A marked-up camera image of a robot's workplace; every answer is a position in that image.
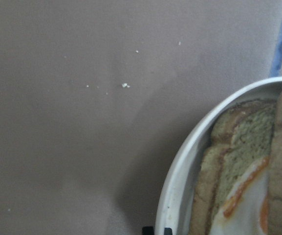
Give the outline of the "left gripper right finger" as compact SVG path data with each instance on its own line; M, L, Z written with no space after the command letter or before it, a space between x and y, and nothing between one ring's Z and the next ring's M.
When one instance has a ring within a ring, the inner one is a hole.
M163 235L173 235L172 228L164 228Z

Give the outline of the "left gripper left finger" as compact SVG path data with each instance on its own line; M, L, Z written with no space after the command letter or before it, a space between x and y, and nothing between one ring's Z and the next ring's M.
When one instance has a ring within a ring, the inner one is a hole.
M154 227L153 226L142 227L142 235L154 235Z

